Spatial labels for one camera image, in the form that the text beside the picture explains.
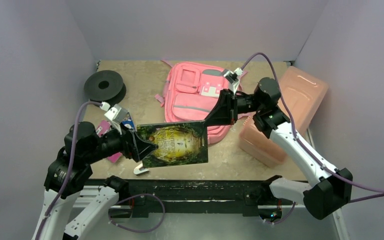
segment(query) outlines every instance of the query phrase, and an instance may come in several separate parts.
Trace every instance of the white wall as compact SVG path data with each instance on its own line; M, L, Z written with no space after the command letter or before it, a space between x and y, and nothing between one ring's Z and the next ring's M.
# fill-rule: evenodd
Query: white wall
M64 0L0 0L0 240L31 239L94 59Z
M328 0L67 0L96 59L295 60Z
M330 84L311 123L317 149L356 182L384 188L384 1L330 0L296 66ZM352 239L384 239L384 197L343 214Z

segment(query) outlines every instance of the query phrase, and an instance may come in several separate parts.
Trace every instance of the beige table surface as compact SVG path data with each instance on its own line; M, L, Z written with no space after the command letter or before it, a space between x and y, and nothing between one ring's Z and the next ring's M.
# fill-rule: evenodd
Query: beige table surface
M199 61L199 63L230 70L235 70L243 64L231 61ZM274 62L273 65L279 78L288 68L285 62ZM170 71L168 65L161 61L102 60L98 67L98 71L101 70L113 70L123 77L127 94L120 105L129 110L135 125L164 122L164 108L160 107L154 95L161 95ZM241 83L246 93L252 93L261 78L273 77L266 62L251 62L245 70L249 72L241 79ZM83 120L97 127L102 120L105 120L104 111L89 105ZM222 141L208 148L208 163L150 168L150 172L136 176L133 174L133 169L138 163L132 159L121 157L116 163L104 159L92 164L91 178L105 179L115 175L123 179L266 180L273 175L281 175L290 180L305 180L303 173L290 159L283 165L269 168L240 149L238 135L244 121L244 118L238 120Z

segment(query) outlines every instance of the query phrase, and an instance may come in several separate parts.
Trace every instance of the backpack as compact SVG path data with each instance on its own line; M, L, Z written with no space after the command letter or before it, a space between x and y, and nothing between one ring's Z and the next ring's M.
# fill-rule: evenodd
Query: backpack
M155 95L164 106L165 121L204 120L216 105L220 90L229 88L229 81L222 75L224 70L196 62L179 62L172 66L162 92L163 97ZM221 141L230 128L230 125L209 126L208 144Z

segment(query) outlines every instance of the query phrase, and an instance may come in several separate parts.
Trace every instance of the storage box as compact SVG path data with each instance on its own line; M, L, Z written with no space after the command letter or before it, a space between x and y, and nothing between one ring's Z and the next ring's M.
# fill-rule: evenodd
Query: storage box
M279 80L279 86L295 120L296 130L304 135L329 85L290 66ZM280 100L278 105L288 115ZM248 117L239 134L239 147L271 168L283 164L287 158L277 144L257 130L252 117Z

